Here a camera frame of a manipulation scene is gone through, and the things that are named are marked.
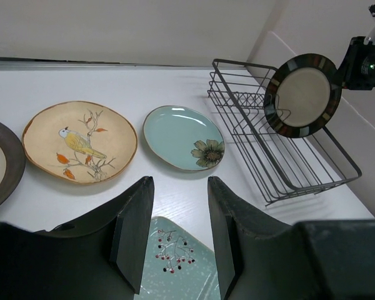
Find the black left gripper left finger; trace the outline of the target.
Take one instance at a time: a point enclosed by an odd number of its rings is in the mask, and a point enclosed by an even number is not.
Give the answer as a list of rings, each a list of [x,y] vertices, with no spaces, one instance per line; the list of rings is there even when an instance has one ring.
[[[0,222],[0,299],[132,299],[140,291],[154,202],[144,176],[51,231]]]

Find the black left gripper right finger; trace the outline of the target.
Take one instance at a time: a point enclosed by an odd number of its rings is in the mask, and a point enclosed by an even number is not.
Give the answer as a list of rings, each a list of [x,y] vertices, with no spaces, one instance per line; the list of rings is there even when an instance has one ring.
[[[375,299],[375,219],[283,223],[207,181],[222,299]]]

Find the teal rectangular berry tray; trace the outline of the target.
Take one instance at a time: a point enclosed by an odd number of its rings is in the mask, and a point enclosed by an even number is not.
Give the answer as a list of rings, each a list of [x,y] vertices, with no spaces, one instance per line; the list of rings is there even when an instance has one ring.
[[[151,219],[135,299],[220,299],[212,250],[165,217]]]

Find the tan bird pattern plate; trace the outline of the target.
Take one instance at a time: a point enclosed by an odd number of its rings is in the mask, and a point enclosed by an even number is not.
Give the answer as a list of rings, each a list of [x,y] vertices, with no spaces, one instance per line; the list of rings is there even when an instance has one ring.
[[[87,101],[43,109],[28,122],[21,141],[31,163],[76,184],[115,178],[138,149],[136,130],[124,116]]]

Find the brown rimmed cream plate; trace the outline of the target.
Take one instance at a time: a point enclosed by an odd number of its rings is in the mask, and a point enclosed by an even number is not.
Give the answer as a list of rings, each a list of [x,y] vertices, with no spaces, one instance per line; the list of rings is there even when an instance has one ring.
[[[21,141],[0,123],[0,205],[17,188],[25,166],[26,156]]]

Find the teal flower plate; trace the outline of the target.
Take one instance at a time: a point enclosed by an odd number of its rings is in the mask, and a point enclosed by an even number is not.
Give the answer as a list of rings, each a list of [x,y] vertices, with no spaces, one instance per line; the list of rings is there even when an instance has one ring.
[[[160,106],[142,125],[149,149],[165,163],[183,171],[206,171],[223,159],[225,142],[207,116],[183,106]]]

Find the dark rimmed mosaic plate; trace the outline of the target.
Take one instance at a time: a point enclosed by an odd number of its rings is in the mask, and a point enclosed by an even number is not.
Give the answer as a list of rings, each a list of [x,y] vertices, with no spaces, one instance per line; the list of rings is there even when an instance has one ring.
[[[286,61],[267,85],[263,109],[269,126],[287,138],[304,138],[322,129],[341,100],[332,84],[337,71],[327,57],[307,53]]]

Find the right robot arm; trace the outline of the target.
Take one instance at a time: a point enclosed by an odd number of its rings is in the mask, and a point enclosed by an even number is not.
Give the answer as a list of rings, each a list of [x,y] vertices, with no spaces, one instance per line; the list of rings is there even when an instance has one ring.
[[[375,4],[369,6],[375,19]],[[375,25],[367,36],[352,37],[332,83],[352,91],[375,88]]]

